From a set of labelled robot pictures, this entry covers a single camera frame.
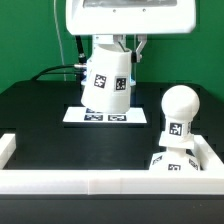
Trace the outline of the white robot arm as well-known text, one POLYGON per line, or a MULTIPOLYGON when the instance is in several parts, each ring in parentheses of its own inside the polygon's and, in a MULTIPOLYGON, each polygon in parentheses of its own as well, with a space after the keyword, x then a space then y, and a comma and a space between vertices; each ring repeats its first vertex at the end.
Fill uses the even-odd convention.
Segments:
POLYGON ((134 35, 190 33, 196 26, 196 0, 66 0, 66 27, 73 36, 92 36, 92 48, 134 35))

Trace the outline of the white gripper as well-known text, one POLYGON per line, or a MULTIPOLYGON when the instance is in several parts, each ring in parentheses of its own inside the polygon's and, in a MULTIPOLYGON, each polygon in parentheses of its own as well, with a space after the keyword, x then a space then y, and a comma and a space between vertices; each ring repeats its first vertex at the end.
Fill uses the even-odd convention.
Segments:
POLYGON ((196 26, 195 0, 66 0, 72 35, 113 36, 113 50, 126 52, 123 34, 134 36, 132 62, 141 61, 145 34, 190 33, 196 26))

